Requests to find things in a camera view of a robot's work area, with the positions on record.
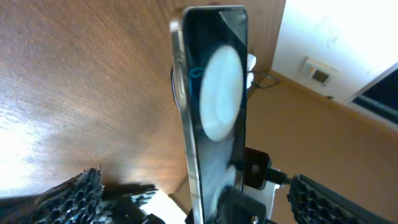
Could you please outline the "black smartphone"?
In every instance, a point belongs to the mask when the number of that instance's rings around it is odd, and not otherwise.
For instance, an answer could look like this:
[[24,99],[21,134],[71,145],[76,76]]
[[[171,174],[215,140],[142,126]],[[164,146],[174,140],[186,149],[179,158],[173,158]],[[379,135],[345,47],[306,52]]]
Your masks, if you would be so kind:
[[190,6],[169,29],[193,221],[215,223],[222,191],[243,187],[248,14],[242,5]]

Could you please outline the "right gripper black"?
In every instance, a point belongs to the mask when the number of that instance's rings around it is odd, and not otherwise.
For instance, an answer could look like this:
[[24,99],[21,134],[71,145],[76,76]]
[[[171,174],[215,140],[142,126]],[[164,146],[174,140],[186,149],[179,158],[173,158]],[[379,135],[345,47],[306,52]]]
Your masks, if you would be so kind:
[[[262,189],[270,175],[271,159],[265,152],[245,148],[244,185]],[[232,187],[221,191],[216,201],[216,217],[212,223],[269,223],[266,206],[256,199]]]

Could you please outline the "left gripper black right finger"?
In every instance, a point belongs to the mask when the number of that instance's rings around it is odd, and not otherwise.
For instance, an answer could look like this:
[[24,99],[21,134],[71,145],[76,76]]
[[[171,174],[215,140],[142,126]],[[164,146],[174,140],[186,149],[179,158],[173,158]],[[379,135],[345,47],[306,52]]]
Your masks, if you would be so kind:
[[344,198],[305,175],[290,180],[287,195],[297,223],[390,224],[389,220]]

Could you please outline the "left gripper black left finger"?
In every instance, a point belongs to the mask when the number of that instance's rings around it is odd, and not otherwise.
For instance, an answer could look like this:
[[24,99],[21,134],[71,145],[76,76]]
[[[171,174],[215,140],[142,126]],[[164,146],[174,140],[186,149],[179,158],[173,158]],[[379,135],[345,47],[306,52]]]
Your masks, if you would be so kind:
[[90,168],[48,191],[1,210],[1,223],[94,223],[103,192],[99,169]]

